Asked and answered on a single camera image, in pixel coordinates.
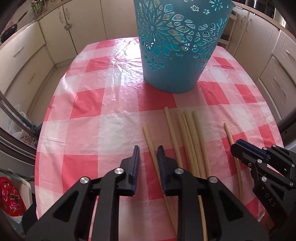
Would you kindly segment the red white checkered tablecloth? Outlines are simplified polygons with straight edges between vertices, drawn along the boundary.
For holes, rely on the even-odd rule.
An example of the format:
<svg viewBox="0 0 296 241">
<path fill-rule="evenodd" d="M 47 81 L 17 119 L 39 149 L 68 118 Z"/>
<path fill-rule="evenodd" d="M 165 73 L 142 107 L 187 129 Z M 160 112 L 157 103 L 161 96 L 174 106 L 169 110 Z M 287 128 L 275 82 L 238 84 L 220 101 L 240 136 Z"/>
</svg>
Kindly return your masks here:
<svg viewBox="0 0 296 241">
<path fill-rule="evenodd" d="M 282 145 L 271 111 L 238 62 L 216 47 L 196 86 L 171 94 L 144 81 L 137 38 L 93 43 L 62 76 L 39 138 L 35 190 L 41 217 L 79 178 L 102 177 L 139 146 L 137 191 L 121 197 L 120 240 L 175 240 L 176 233 L 142 131 L 154 147 L 175 152 L 165 115 L 169 108 L 182 159 L 186 159 L 177 111 L 195 111 L 205 139 L 211 174 L 238 195 L 237 171 L 225 132 L 258 147 Z"/>
</svg>

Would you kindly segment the black frying pan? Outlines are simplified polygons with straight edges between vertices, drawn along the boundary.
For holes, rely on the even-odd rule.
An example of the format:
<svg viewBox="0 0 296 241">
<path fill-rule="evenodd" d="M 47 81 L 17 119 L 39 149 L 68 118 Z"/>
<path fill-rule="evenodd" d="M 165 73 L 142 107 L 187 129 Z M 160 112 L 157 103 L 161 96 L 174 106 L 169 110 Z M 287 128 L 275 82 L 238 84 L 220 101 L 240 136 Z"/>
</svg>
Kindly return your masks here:
<svg viewBox="0 0 296 241">
<path fill-rule="evenodd" d="M 3 44 L 9 37 L 11 37 L 14 33 L 16 33 L 17 28 L 18 28 L 18 23 L 22 20 L 22 18 L 27 14 L 27 11 L 19 18 L 19 20 L 13 24 L 11 27 L 6 29 L 2 34 L 1 34 L 1 43 Z"/>
</svg>

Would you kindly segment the blue perforated plastic basket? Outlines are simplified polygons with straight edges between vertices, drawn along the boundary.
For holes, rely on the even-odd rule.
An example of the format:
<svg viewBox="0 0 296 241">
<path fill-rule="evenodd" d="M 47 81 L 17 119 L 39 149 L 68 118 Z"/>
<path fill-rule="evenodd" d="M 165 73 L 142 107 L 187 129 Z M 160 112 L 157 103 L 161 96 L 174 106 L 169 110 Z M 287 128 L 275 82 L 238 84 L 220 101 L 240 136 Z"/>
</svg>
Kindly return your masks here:
<svg viewBox="0 0 296 241">
<path fill-rule="evenodd" d="M 234 8 L 233 1 L 134 1 L 145 81 L 168 93 L 193 89 Z"/>
</svg>

